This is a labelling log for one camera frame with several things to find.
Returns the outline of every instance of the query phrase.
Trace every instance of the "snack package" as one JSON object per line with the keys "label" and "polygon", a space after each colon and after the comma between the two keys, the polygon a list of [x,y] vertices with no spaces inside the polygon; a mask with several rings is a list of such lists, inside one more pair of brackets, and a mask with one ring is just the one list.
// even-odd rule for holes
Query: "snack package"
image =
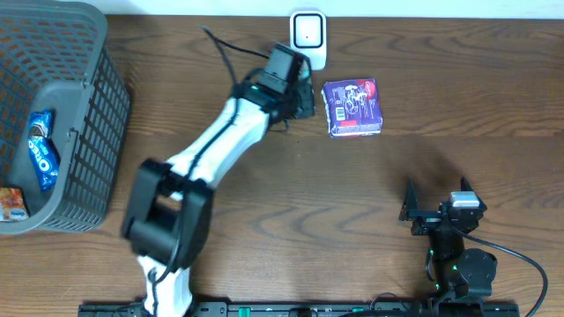
{"label": "snack package", "polygon": [[52,124],[53,114],[48,110],[33,113],[29,122],[29,157],[32,160],[41,191],[48,191],[55,186],[56,177],[59,174],[58,158],[48,140]]}
{"label": "snack package", "polygon": [[29,218],[20,189],[0,188],[0,209],[0,221],[21,221]]}
{"label": "snack package", "polygon": [[330,137],[369,136],[382,131],[373,78],[327,82],[322,89]]}

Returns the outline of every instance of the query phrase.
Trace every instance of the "white label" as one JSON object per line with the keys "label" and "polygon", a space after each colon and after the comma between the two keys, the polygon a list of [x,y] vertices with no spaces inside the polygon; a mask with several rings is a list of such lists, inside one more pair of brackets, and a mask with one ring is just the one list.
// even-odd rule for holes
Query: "white label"
{"label": "white label", "polygon": [[343,107],[335,108],[335,115],[337,116],[337,121],[343,121],[345,117],[345,109]]}

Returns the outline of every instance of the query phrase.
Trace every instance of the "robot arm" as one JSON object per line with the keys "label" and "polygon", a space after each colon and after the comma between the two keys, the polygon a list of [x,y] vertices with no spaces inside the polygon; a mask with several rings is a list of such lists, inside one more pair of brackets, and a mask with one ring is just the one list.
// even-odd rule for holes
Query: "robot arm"
{"label": "robot arm", "polygon": [[[176,317],[189,309],[189,267],[208,235],[215,188],[235,161],[272,124],[314,113],[306,65],[306,56],[278,44],[258,81],[235,85],[218,119],[192,145],[167,163],[147,159],[137,171],[122,236],[145,273],[149,314]],[[182,207],[172,210],[159,197]]]}

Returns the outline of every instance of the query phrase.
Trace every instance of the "wood grain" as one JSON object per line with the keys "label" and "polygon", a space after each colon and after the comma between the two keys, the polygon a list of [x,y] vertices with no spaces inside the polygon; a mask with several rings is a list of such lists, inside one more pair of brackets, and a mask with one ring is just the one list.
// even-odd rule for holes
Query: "wood grain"
{"label": "wood grain", "polygon": [[[185,148],[215,119],[229,77],[197,29],[268,51],[286,18],[108,17],[108,47],[136,90],[108,219],[86,234],[0,239],[0,315],[76,316],[83,302],[145,295],[119,238],[135,166]],[[398,223],[405,180],[426,206],[467,176],[489,206],[476,236],[546,269],[538,316],[564,305],[564,21],[330,18],[329,61],[314,74],[315,118],[269,133],[220,184],[194,291],[232,300],[371,299],[425,293],[425,238]],[[228,52],[239,76],[263,64]],[[332,140],[325,81],[375,77],[380,136]],[[468,242],[467,247],[476,245]],[[524,315],[540,292],[530,265],[499,260],[494,299]]]}

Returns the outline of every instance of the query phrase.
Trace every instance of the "blue snack package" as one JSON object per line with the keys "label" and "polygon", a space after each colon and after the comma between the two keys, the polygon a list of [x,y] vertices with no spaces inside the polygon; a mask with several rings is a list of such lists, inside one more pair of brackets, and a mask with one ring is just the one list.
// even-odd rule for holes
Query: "blue snack package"
{"label": "blue snack package", "polygon": [[48,191],[56,183],[59,174],[59,162],[55,151],[49,144],[53,114],[45,110],[42,113],[33,113],[29,122],[29,157],[32,160],[35,174],[39,181],[41,191]]}

